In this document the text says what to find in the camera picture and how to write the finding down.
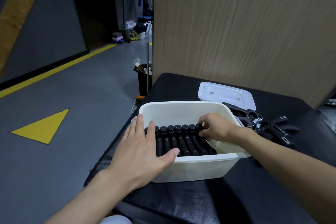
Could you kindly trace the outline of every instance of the dark doorway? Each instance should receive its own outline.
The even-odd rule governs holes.
[[[74,0],[86,47],[89,51],[109,43],[118,31],[115,0]]]

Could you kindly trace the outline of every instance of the forearm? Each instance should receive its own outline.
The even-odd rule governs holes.
[[[77,196],[45,224],[99,223],[128,193],[127,184],[122,184],[112,172],[100,171]]]
[[[249,128],[237,129],[233,136],[317,221],[336,219],[336,168],[264,139]]]

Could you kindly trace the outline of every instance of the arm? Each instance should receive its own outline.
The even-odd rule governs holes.
[[[275,144],[229,122],[217,113],[201,116],[200,136],[234,143],[256,158],[285,185],[319,223],[336,220],[336,168],[305,154]]]
[[[66,206],[45,224],[97,224],[129,192],[148,184],[163,169],[175,161],[179,149],[157,157],[155,125],[149,123],[144,132],[144,118],[140,114],[127,128],[117,146],[108,168],[93,180]]]

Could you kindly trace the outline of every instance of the black leather surface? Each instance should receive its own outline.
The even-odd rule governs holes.
[[[206,80],[162,74],[142,104],[159,101],[197,101],[198,88]],[[320,114],[303,100],[239,87],[254,98],[257,112],[267,120],[280,116],[301,128],[292,136],[296,150],[336,166],[336,133]],[[109,165],[114,150],[133,116],[96,164],[85,184]],[[150,183],[125,199],[125,202],[183,223],[316,223],[290,192],[252,158],[239,160],[218,179]]]

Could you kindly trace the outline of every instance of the black trash can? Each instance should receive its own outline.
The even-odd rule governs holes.
[[[147,69],[147,64],[141,64],[141,65],[143,68]],[[145,96],[147,94],[147,75],[141,72],[137,67],[134,67],[133,70],[138,73],[139,94],[141,96]],[[150,90],[152,87],[152,75],[149,75],[148,81],[149,81],[148,90]]]

